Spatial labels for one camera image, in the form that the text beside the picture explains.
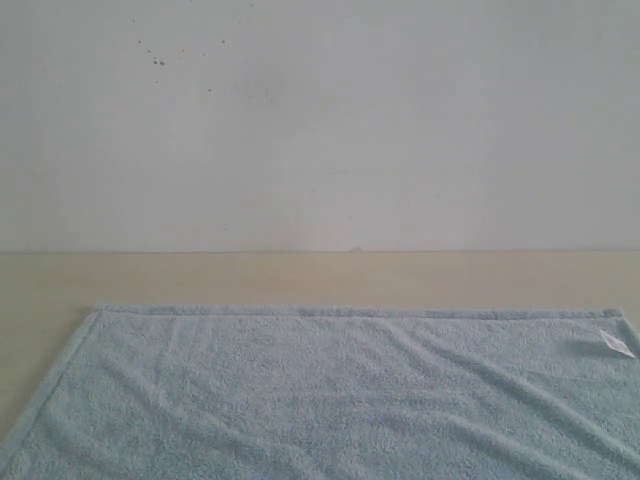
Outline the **light blue terry towel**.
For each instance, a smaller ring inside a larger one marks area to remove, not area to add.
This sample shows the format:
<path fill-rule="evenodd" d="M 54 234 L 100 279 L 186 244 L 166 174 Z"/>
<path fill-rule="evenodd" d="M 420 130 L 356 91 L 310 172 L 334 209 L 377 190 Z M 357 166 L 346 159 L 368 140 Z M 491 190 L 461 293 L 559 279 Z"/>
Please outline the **light blue terry towel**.
<path fill-rule="evenodd" d="M 635 479 L 639 336 L 604 310 L 95 308 L 5 479 Z"/>

